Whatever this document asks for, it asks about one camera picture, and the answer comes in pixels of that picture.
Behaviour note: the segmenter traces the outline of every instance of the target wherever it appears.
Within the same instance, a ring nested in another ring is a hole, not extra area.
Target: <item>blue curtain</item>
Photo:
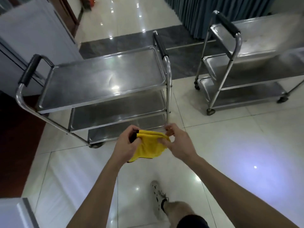
[[[274,0],[165,0],[194,38],[204,38],[211,13],[222,12],[230,21],[268,14]]]

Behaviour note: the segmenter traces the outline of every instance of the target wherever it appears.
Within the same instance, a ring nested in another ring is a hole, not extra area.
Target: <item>foot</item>
[[[169,201],[169,198],[163,193],[158,181],[152,181],[150,185],[154,214],[159,220],[163,220],[165,213],[162,210],[161,203],[163,200]]]

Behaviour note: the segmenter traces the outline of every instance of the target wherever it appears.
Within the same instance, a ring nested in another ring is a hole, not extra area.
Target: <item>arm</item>
[[[106,227],[111,206],[114,186],[120,168],[129,161],[140,138],[130,143],[129,137],[136,126],[129,126],[118,138],[112,156],[104,166],[93,188],[76,211],[67,228]]]
[[[200,177],[236,228],[297,227],[270,205],[198,156],[188,134],[179,129],[176,124],[170,124],[166,129],[168,136],[175,136],[175,141],[171,143],[162,139],[159,142],[166,145],[175,157],[182,160]]]

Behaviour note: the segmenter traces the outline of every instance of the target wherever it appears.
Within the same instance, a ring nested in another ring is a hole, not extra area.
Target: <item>metal tray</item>
[[[303,46],[302,13],[283,13],[233,22],[243,39],[238,57],[266,50],[285,51]],[[235,39],[221,25],[212,25],[211,32],[232,54]]]
[[[119,135],[130,125],[136,125],[142,130],[153,130],[166,124],[165,115],[157,115],[149,118],[141,118],[138,120],[122,122],[110,126],[97,129],[91,129],[88,133],[88,142],[90,144],[116,140]]]
[[[293,50],[280,55],[266,51],[239,57],[235,60],[222,90],[302,76],[304,62],[299,54],[298,51],[294,53]],[[218,54],[204,57],[203,61],[212,80],[219,85],[223,80],[229,58],[225,54]]]
[[[69,130],[79,131],[109,126],[166,113],[163,91],[140,93],[72,109]]]
[[[210,103],[218,90],[217,86],[213,84],[210,77],[199,79],[198,84],[206,100]],[[253,102],[263,102],[267,99],[279,99],[285,94],[286,91],[277,82],[223,90],[219,92],[212,108],[245,105]]]
[[[55,66],[36,109],[39,113],[90,105],[160,90],[166,84],[154,46]]]

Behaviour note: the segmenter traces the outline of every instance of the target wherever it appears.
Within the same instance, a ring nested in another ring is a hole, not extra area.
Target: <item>black shorts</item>
[[[205,219],[198,215],[187,215],[183,217],[176,228],[209,228]]]

